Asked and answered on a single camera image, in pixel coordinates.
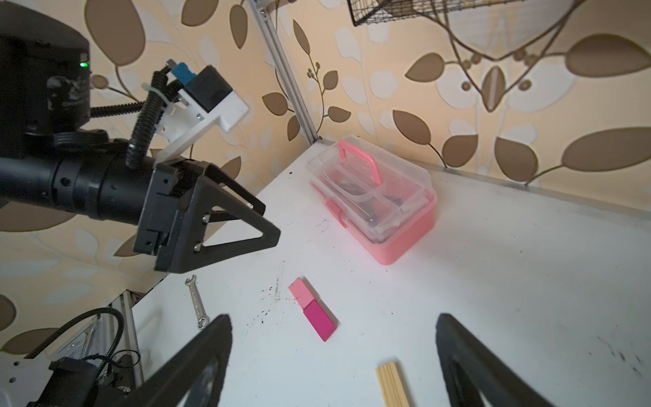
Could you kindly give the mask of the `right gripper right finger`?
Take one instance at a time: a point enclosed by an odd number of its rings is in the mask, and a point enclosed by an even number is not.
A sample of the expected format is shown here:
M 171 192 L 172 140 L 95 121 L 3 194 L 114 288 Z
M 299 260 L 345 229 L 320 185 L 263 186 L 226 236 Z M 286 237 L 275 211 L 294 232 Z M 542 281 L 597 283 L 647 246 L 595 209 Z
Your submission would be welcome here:
M 439 315 L 436 344 L 452 406 L 549 406 L 450 314 Z

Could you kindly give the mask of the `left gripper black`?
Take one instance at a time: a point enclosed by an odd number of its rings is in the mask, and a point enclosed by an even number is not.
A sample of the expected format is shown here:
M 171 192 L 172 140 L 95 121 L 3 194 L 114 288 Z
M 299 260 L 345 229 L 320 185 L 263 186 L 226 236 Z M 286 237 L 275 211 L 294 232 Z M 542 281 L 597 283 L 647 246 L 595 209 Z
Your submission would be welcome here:
M 206 161 L 156 164 L 132 249 L 156 256 L 156 271 L 184 274 L 276 247 L 281 230 L 266 206 Z

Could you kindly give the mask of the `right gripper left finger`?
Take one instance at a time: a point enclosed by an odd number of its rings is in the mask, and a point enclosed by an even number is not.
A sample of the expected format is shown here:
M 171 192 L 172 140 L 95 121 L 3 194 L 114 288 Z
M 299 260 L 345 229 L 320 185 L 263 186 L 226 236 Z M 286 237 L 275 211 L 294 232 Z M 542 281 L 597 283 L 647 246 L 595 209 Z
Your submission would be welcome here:
M 122 406 L 217 406 L 232 351 L 232 321 L 219 315 Z

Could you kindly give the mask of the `wooden block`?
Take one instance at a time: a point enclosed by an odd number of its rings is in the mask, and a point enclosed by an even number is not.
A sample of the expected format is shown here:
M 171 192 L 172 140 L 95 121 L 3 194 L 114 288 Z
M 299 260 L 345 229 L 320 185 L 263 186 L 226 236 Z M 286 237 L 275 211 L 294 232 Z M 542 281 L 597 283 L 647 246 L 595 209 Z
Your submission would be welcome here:
M 386 407 L 410 407 L 406 388 L 395 361 L 378 366 L 376 377 Z

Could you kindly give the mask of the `light pink block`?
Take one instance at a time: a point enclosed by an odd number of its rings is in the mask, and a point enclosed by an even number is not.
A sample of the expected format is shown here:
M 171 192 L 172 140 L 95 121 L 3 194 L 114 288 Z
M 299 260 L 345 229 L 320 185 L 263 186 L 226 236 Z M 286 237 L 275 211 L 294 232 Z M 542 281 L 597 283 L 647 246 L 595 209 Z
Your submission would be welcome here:
M 302 310 L 305 310 L 313 301 L 315 301 L 315 296 L 302 278 L 297 278 L 289 286 L 289 290 Z

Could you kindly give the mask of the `magenta block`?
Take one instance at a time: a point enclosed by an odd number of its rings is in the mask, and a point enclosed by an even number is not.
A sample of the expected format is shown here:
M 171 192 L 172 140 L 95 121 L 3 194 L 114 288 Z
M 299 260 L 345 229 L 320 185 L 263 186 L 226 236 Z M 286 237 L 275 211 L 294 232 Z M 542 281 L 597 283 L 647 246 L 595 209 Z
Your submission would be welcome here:
M 326 342 L 337 329 L 337 324 L 316 299 L 308 303 L 303 309 L 303 314 L 323 342 Z

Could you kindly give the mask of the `pink plastic toolbox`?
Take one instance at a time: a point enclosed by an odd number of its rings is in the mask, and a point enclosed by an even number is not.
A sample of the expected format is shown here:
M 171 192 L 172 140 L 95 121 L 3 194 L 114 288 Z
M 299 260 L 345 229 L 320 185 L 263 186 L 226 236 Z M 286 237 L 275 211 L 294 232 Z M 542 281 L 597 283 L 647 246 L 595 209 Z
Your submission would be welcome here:
M 345 137 L 307 164 L 310 186 L 377 263 L 389 266 L 435 225 L 429 173 L 358 137 Z

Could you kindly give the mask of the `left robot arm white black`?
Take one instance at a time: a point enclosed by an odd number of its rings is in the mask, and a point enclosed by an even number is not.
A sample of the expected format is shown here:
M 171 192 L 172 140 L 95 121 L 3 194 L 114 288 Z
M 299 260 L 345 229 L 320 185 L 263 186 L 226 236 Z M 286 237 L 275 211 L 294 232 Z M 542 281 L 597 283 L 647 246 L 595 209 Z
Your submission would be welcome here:
M 1 200 L 137 227 L 134 252 L 182 274 L 275 247 L 265 206 L 224 168 L 183 153 L 249 108 L 213 66 L 169 60 L 142 102 L 91 105 L 90 44 L 1 4 Z

